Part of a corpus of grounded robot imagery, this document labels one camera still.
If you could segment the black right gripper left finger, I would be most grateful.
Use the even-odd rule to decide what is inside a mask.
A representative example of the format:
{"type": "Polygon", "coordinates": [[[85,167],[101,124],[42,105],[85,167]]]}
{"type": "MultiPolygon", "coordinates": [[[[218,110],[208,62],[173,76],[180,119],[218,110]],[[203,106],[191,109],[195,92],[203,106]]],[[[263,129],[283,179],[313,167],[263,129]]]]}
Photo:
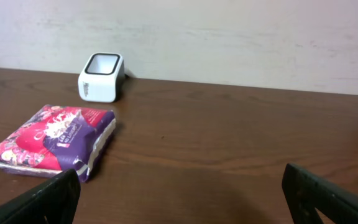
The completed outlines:
{"type": "Polygon", "coordinates": [[[1,205],[0,223],[72,223],[80,192],[76,171],[63,171],[1,205]]]}

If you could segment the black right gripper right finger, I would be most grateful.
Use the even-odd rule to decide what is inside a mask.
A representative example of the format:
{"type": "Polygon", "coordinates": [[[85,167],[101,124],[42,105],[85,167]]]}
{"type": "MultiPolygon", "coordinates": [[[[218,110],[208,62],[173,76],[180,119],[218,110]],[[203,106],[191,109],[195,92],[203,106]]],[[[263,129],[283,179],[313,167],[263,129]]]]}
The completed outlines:
{"type": "Polygon", "coordinates": [[[308,170],[288,163],[282,190],[295,224],[322,223],[319,213],[334,223],[358,223],[358,196],[308,170]]]}

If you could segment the red purple pad pack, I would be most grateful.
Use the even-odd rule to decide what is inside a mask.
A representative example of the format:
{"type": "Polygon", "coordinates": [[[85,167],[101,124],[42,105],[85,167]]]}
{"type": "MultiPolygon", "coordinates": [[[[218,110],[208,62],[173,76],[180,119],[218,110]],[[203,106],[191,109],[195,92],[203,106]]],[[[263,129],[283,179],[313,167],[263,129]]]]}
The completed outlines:
{"type": "Polygon", "coordinates": [[[74,169],[86,182],[115,128],[111,110],[45,105],[0,142],[0,168],[37,177],[74,169]]]}

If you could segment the white barcode scanner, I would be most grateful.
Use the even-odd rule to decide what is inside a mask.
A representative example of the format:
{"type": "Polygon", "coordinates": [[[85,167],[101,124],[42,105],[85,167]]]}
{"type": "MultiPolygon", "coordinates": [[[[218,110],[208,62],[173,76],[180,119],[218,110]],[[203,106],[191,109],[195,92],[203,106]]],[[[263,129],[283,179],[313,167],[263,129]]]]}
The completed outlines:
{"type": "Polygon", "coordinates": [[[124,58],[117,53],[95,53],[78,77],[82,100],[112,103],[119,98],[126,79],[124,58]]]}

